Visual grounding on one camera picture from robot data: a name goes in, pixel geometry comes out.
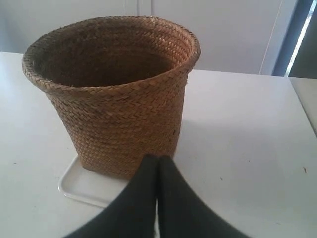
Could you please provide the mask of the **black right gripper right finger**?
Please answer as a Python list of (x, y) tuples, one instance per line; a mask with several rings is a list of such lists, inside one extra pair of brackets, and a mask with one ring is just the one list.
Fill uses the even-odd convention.
[(158, 228), (161, 238), (247, 238), (208, 207), (169, 156), (158, 161)]

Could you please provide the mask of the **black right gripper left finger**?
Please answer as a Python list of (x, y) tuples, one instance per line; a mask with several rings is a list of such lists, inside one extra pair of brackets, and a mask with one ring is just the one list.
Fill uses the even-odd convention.
[(159, 159), (147, 154), (130, 182), (95, 218), (67, 238), (153, 238)]

